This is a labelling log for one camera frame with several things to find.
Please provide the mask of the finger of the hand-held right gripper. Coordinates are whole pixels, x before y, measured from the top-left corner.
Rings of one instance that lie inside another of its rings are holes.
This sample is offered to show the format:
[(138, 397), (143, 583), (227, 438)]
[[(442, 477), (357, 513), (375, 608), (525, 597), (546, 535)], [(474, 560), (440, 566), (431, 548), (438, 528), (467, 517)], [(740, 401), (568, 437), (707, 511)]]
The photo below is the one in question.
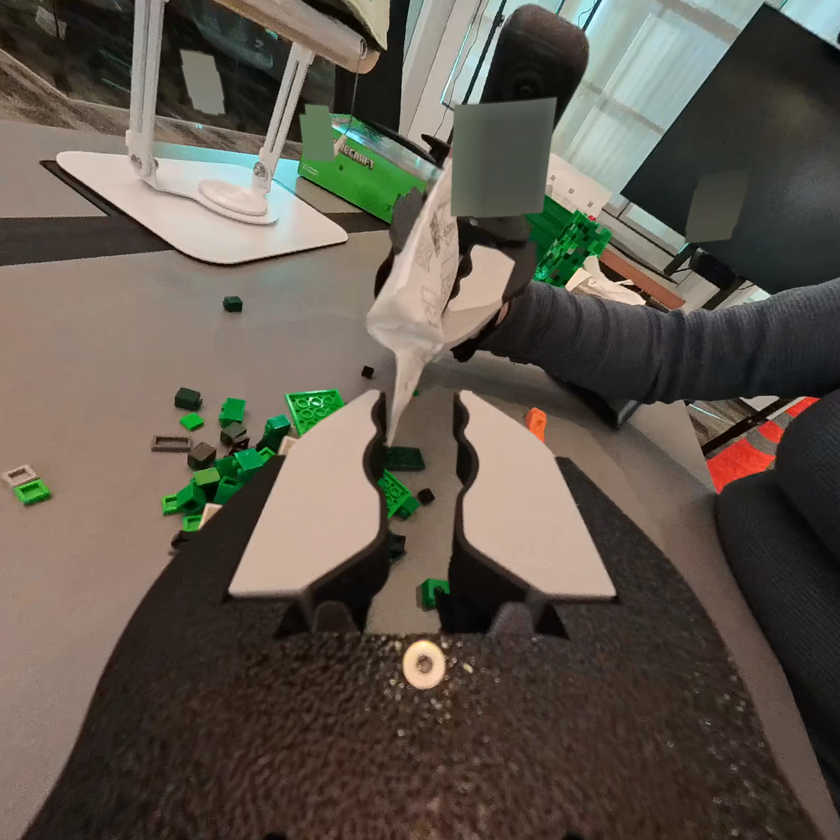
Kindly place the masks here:
[(515, 267), (513, 259), (486, 245), (474, 245), (468, 257), (470, 271), (457, 280), (445, 308), (445, 344), (475, 338), (498, 315)]

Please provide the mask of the person's right forearm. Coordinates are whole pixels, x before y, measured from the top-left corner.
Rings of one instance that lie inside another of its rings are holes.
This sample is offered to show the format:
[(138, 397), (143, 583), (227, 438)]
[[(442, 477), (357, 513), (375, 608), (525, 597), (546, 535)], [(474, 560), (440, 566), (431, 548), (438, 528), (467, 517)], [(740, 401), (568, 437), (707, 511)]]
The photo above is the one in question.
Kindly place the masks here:
[(669, 312), (533, 282), (479, 349), (643, 404), (819, 397), (839, 383), (839, 281)]

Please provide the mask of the white paper bag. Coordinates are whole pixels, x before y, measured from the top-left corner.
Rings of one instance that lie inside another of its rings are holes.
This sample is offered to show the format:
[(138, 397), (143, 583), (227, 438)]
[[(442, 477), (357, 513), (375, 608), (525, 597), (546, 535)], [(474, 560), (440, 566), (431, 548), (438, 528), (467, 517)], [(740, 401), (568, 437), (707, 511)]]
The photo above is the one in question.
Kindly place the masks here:
[(395, 356), (387, 445), (395, 441), (425, 367), (444, 348), (444, 310), (459, 264), (452, 164), (446, 160), (425, 192), (413, 188), (395, 202), (389, 231), (392, 266), (366, 319), (370, 336)]

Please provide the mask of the crumpled white paper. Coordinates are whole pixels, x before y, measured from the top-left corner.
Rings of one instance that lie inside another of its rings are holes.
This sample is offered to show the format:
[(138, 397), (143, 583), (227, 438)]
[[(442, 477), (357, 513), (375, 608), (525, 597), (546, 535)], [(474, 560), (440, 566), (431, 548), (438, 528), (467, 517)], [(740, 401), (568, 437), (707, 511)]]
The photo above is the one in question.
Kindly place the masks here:
[(565, 284), (565, 289), (579, 296), (621, 302), (630, 306), (645, 306), (645, 299), (631, 286), (628, 280), (615, 282), (608, 279), (602, 273), (599, 259), (594, 255), (589, 255), (584, 259), (583, 266), (577, 269)]

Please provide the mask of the green lego box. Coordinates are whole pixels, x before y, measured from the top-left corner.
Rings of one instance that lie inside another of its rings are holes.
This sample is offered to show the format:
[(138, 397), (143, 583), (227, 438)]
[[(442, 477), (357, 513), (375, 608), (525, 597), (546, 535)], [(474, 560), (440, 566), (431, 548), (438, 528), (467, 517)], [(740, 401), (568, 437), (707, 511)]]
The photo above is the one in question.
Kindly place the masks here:
[(349, 114), (330, 114), (334, 157), (315, 161), (302, 156), (298, 174), (381, 221), (392, 221), (397, 199), (424, 192), (437, 179), (432, 155), (398, 132)]

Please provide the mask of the large black monitor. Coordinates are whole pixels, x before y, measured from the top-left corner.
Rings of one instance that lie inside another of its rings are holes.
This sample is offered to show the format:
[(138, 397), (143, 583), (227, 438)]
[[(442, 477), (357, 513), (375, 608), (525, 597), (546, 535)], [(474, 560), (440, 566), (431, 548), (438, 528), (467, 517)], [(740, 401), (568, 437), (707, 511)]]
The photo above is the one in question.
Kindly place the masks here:
[(838, 46), (764, 3), (622, 194), (775, 293), (839, 275)]

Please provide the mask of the open instruction booklet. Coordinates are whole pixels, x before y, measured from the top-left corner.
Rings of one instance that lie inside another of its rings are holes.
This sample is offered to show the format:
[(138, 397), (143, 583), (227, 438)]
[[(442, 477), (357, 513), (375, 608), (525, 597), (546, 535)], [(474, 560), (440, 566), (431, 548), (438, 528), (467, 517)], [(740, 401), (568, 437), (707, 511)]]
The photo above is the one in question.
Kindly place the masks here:
[(390, 1), (307, 1), (306, 3), (345, 23), (354, 31), (363, 33), (364, 37), (375, 42), (379, 49), (387, 50), (391, 17)]

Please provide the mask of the wooden side desk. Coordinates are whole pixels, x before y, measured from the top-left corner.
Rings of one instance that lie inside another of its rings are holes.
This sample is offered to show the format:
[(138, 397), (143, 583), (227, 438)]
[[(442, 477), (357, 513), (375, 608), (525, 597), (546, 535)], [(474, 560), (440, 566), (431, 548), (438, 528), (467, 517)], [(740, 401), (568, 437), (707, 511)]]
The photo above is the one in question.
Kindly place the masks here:
[(653, 302), (652, 306), (664, 311), (676, 311), (686, 305), (685, 299), (676, 293), (666, 278), (614, 248), (606, 248), (598, 261), (607, 279), (638, 291), (647, 301)]

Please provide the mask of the pile of lego bricks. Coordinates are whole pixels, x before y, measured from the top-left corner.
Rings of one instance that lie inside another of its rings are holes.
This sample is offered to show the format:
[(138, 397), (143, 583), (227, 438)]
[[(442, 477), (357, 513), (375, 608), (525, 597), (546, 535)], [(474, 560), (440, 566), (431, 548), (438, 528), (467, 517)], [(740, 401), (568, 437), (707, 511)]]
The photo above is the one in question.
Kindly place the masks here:
[[(288, 412), (268, 418), (262, 438), (252, 447), (249, 446), (247, 429), (242, 424), (245, 401), (235, 398), (226, 401), (219, 415), (220, 441), (229, 446), (226, 456), (216, 457), (215, 448), (205, 443), (195, 446), (187, 457), (192, 471), (189, 482), (176, 493), (161, 498), (161, 510), (165, 516), (182, 516), (182, 528), (172, 543), (174, 549), (196, 542), (212, 516), (232, 500), (240, 497), (250, 500), (247, 488), (259, 480), (267, 480), (270, 469), (276, 469), (274, 478), (266, 483), (267, 499), (285, 457), (300, 438), (291, 421), (290, 410)], [(411, 488), (397, 474), (422, 473), (426, 466), (419, 448), (384, 446), (383, 470), (378, 485), (383, 490), (387, 508), (390, 569), (405, 553), (405, 538), (402, 534), (391, 533), (390, 521), (393, 518), (405, 521), (417, 509), (430, 506), (436, 499), (431, 487)], [(245, 547), (257, 520), (251, 529), (245, 531)], [(239, 555), (238, 564), (245, 547)]]

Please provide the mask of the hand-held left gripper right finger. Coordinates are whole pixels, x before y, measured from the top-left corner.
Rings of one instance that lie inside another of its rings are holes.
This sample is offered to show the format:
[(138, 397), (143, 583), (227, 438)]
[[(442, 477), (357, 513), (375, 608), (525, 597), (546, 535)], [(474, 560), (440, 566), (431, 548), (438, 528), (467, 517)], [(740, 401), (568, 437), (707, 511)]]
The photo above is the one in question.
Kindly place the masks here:
[(616, 586), (558, 459), (532, 431), (471, 391), (454, 396), (456, 474), (448, 628), (485, 634), (520, 604), (539, 634), (554, 607), (614, 602)]

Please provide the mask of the white paper sheet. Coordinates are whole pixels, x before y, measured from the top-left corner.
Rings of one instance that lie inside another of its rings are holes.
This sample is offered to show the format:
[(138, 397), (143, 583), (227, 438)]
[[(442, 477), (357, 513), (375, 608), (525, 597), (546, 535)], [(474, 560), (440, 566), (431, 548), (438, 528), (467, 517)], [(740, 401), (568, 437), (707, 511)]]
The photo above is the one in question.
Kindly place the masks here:
[(549, 155), (544, 192), (570, 212), (581, 211), (587, 216), (598, 217), (605, 209), (619, 214), (629, 204), (624, 196), (603, 187), (554, 152)]

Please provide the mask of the white book stand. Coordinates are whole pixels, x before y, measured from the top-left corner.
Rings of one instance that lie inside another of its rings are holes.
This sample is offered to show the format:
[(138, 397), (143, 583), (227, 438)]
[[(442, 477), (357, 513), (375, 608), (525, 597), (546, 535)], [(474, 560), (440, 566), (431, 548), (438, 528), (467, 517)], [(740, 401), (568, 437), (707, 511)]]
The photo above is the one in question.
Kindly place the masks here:
[(273, 178), (315, 56), (354, 75), (370, 72), (384, 51), (306, 2), (221, 2), (240, 17), (290, 41), (268, 130), (256, 163), (158, 157), (154, 153), (165, 2), (134, 3), (129, 128), (124, 155), (68, 150), (58, 167), (184, 256), (207, 264), (251, 261), (341, 245), (341, 226), (273, 186)]

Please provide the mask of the person's leg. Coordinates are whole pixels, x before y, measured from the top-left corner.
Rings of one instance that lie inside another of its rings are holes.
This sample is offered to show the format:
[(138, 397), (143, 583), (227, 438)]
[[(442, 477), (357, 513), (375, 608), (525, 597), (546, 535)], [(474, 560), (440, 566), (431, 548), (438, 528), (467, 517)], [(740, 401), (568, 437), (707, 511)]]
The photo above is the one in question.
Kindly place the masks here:
[(716, 515), (723, 552), (838, 806), (838, 392), (788, 426), (771, 469), (722, 489)]

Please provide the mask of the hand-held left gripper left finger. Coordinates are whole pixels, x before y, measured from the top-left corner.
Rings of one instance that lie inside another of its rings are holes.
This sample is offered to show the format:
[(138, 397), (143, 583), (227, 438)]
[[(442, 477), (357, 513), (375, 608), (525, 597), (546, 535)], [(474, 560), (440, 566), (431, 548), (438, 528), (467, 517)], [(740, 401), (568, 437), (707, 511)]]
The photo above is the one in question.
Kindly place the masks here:
[(390, 573), (382, 475), (385, 394), (369, 390), (323, 418), (285, 457), (227, 593), (275, 600), (316, 623), (342, 604), (363, 631)]

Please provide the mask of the black flat case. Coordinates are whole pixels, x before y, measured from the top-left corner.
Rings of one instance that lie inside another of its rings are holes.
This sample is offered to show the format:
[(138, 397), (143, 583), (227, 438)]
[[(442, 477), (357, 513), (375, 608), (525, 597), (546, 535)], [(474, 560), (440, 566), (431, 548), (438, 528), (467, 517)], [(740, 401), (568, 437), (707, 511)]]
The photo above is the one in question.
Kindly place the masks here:
[(557, 375), (551, 375), (553, 381), (572, 394), (604, 424), (612, 429), (620, 429), (637, 411), (641, 403), (626, 398), (604, 396), (591, 389), (567, 381)]

